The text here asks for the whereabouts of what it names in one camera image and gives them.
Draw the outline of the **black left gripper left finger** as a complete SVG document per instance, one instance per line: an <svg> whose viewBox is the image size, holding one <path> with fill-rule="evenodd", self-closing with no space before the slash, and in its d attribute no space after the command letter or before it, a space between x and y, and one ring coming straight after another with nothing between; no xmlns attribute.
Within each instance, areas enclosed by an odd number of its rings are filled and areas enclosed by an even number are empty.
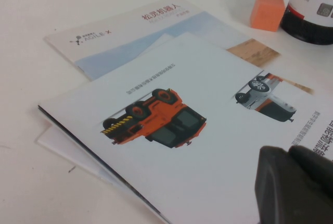
<svg viewBox="0 0 333 224"><path fill-rule="evenodd" d="M282 148L260 149L254 191L260 223L332 223L332 191Z"/></svg>

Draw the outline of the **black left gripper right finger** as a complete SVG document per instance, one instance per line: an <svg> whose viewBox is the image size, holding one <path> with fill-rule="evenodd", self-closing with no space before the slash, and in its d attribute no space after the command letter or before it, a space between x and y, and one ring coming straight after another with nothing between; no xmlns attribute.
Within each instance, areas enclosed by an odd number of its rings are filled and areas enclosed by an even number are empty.
<svg viewBox="0 0 333 224"><path fill-rule="evenodd" d="M332 191L332 161L304 146L292 146L288 154L325 191Z"/></svg>

